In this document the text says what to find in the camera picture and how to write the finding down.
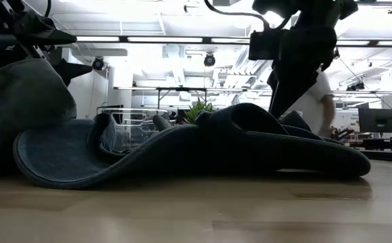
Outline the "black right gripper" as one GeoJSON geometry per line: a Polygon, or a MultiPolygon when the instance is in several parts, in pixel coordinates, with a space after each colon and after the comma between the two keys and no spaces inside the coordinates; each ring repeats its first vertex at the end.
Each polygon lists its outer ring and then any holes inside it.
{"type": "Polygon", "coordinates": [[[267,84],[272,97],[269,113],[283,115],[316,82],[334,59],[337,35],[329,26],[276,30],[279,48],[267,84]]]}

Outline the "black background desk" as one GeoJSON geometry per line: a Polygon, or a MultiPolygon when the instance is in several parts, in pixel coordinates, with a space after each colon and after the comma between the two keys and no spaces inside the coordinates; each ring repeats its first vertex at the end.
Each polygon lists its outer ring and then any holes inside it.
{"type": "Polygon", "coordinates": [[[363,139],[362,144],[366,150],[385,150],[390,149],[392,151],[392,139],[385,138],[368,138],[363,139]]]}

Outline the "black computer monitor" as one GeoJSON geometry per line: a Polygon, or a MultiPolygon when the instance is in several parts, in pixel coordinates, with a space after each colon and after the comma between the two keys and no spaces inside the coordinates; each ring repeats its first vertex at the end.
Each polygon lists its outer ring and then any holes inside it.
{"type": "Polygon", "coordinates": [[[361,132],[392,133],[392,109],[359,108],[361,132]]]}

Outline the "black background table frame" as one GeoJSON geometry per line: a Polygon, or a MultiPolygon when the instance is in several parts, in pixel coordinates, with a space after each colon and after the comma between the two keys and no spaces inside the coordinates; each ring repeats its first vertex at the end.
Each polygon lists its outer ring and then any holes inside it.
{"type": "Polygon", "coordinates": [[[158,92],[158,97],[157,97],[157,109],[159,109],[160,106],[161,106],[161,105],[160,105],[161,99],[162,99],[163,97],[167,96],[167,94],[168,94],[170,91],[176,91],[176,92],[195,92],[195,93],[198,95],[198,97],[199,97],[200,99],[202,99],[205,103],[207,102],[207,94],[208,94],[207,88],[190,88],[190,87],[178,86],[178,87],[156,87],[155,90],[158,92]],[[167,93],[164,94],[163,96],[161,96],[161,92],[162,92],[163,90],[166,90],[167,93]],[[199,91],[200,91],[200,92],[204,92],[204,98],[202,98],[202,97],[198,94],[199,91]]]}

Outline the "small green potted plant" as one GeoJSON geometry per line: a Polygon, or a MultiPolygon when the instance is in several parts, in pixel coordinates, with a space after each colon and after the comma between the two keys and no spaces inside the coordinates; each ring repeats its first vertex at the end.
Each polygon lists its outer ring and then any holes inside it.
{"type": "Polygon", "coordinates": [[[195,124],[196,118],[198,114],[202,111],[213,111],[212,103],[206,103],[201,101],[200,99],[197,100],[195,105],[190,106],[188,110],[184,111],[184,119],[187,124],[195,124]]]}

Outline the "black metal table frame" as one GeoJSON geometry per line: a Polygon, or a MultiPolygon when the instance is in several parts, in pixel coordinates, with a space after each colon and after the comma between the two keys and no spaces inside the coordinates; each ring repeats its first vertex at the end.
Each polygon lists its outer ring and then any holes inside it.
{"type": "Polygon", "coordinates": [[[392,161],[392,151],[361,151],[369,159],[379,161],[392,161]]]}

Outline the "black overhead light rail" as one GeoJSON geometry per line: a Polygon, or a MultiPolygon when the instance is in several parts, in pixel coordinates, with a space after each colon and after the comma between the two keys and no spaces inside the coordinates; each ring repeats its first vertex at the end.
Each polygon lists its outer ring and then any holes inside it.
{"type": "MultiPolygon", "coordinates": [[[[201,44],[201,45],[249,45],[249,38],[194,37],[194,36],[77,36],[78,43],[146,43],[146,44],[201,44]]],[[[339,39],[338,47],[392,48],[392,40],[339,39]]]]}

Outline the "clear plastic bin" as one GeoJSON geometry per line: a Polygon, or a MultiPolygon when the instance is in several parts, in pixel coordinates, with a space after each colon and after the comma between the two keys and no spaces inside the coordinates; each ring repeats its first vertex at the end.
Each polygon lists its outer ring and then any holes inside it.
{"type": "Polygon", "coordinates": [[[115,107],[98,107],[97,113],[106,113],[115,124],[115,150],[123,151],[138,146],[156,134],[153,117],[159,115],[169,121],[169,112],[163,109],[130,109],[115,107]]]}

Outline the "person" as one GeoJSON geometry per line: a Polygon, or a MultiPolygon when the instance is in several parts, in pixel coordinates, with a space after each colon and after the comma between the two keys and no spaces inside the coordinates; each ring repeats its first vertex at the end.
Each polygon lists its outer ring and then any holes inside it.
{"type": "Polygon", "coordinates": [[[301,113],[313,133],[324,137],[331,135],[335,103],[328,77],[324,72],[318,71],[316,83],[289,108],[289,111],[301,113]]]}

